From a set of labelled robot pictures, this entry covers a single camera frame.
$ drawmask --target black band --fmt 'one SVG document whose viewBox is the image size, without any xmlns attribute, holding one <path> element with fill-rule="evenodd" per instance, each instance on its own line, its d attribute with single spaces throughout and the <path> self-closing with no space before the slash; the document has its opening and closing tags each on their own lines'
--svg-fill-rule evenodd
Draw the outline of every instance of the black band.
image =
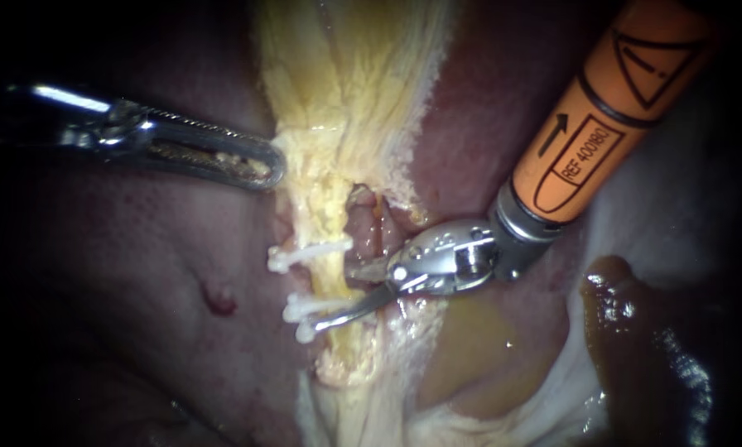
<svg viewBox="0 0 742 447">
<path fill-rule="evenodd" d="M 598 110 L 605 113 L 606 116 L 608 116 L 609 118 L 614 119 L 615 121 L 619 121 L 625 126 L 636 127 L 640 129 L 649 129 L 651 127 L 657 126 L 661 122 L 661 120 L 646 120 L 629 117 L 628 115 L 617 112 L 616 110 L 611 108 L 611 106 L 603 102 L 603 99 L 601 99 L 600 96 L 598 96 L 597 93 L 595 93 L 595 91 L 592 89 L 592 86 L 589 84 L 589 80 L 586 78 L 586 73 L 584 73 L 584 70 L 581 70 L 581 72 L 578 74 L 578 83 L 581 84 L 581 89 L 584 90 L 586 97 L 595 105 L 595 107 L 598 108 Z"/>
</svg>

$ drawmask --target orange instrument shaft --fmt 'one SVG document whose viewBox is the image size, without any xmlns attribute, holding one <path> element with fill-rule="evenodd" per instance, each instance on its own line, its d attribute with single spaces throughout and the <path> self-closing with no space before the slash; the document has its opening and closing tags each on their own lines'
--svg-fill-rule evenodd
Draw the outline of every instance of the orange instrument shaft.
<svg viewBox="0 0 742 447">
<path fill-rule="evenodd" d="M 672 0 L 625 7 L 499 191 L 490 217 L 501 257 L 530 259 L 504 260 L 500 273 L 517 277 L 583 212 L 705 64 L 712 37 L 705 17 Z"/>
</svg>

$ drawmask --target printed arrow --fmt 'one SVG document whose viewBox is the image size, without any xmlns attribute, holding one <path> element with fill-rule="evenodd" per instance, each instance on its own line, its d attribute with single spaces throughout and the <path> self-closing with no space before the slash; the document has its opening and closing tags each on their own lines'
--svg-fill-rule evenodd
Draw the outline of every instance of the printed arrow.
<svg viewBox="0 0 742 447">
<path fill-rule="evenodd" d="M 553 140 L 556 139 L 556 135 L 559 134 L 559 131 L 567 133 L 567 114 L 566 113 L 559 113 L 556 115 L 556 126 L 551 131 L 551 134 L 547 136 L 547 140 L 545 140 L 545 144 L 543 144 L 542 147 L 539 148 L 539 152 L 537 152 L 537 156 L 542 157 L 545 154 L 545 151 L 547 151 L 547 148 L 551 145 L 551 143 L 553 143 Z"/>
</svg>

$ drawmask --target warning triangle symbol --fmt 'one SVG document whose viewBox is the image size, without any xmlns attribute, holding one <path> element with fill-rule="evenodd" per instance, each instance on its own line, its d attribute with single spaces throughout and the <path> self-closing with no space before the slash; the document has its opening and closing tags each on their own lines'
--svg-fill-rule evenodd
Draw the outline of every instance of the warning triangle symbol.
<svg viewBox="0 0 742 447">
<path fill-rule="evenodd" d="M 614 32 L 619 67 L 638 102 L 649 110 L 699 54 L 703 42 L 660 43 Z"/>
</svg>

